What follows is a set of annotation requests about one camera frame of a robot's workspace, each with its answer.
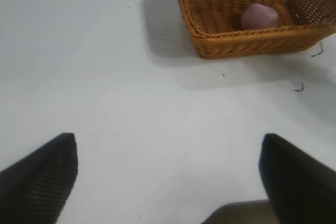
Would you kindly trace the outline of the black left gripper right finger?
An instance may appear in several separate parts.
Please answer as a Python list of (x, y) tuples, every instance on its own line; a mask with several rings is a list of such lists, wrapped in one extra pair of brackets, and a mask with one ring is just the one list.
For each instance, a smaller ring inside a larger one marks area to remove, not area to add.
[(281, 223), (335, 223), (335, 171), (274, 133), (262, 142), (259, 172)]

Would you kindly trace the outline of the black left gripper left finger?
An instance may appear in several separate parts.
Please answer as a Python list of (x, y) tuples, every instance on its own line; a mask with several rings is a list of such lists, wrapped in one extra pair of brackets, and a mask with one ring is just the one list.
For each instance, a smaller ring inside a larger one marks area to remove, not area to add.
[(1, 223), (56, 223), (77, 175), (75, 135), (62, 133), (1, 171)]

